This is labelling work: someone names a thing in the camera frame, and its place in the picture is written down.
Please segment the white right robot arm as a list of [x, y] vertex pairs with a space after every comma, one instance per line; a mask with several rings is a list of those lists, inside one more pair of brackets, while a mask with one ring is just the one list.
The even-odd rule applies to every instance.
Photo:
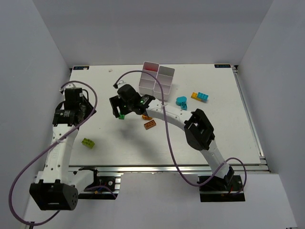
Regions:
[[154, 119], [161, 119], [182, 129], [188, 145], [199, 151], [208, 162], [214, 179], [224, 186], [230, 184], [234, 170], [220, 153], [214, 135], [214, 128], [201, 109], [185, 111], [162, 102], [153, 96], [141, 96], [129, 84], [115, 84], [117, 95], [110, 98], [113, 115], [136, 113]]

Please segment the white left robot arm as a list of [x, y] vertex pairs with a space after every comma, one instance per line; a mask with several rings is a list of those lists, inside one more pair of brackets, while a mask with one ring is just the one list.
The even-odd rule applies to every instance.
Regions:
[[52, 122], [55, 147], [48, 151], [39, 181], [30, 186], [30, 195], [41, 210], [74, 210], [79, 194], [94, 182], [93, 169], [68, 171], [78, 125], [93, 112], [93, 106], [73, 84], [63, 94]]

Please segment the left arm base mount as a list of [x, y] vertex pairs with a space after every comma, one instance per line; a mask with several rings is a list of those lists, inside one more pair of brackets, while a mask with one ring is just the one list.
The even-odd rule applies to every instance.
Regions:
[[86, 184], [91, 181], [80, 192], [79, 199], [92, 199], [92, 200], [115, 200], [118, 196], [121, 175], [108, 172], [100, 172], [96, 167], [81, 167], [69, 171], [69, 179], [75, 179], [81, 175], [81, 172], [88, 172], [89, 176], [85, 178]]

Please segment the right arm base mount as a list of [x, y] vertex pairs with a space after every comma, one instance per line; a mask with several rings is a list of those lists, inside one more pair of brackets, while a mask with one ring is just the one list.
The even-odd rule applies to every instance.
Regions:
[[215, 177], [204, 186], [199, 187], [202, 203], [245, 202], [243, 182], [240, 175], [234, 175], [229, 185], [218, 183]]

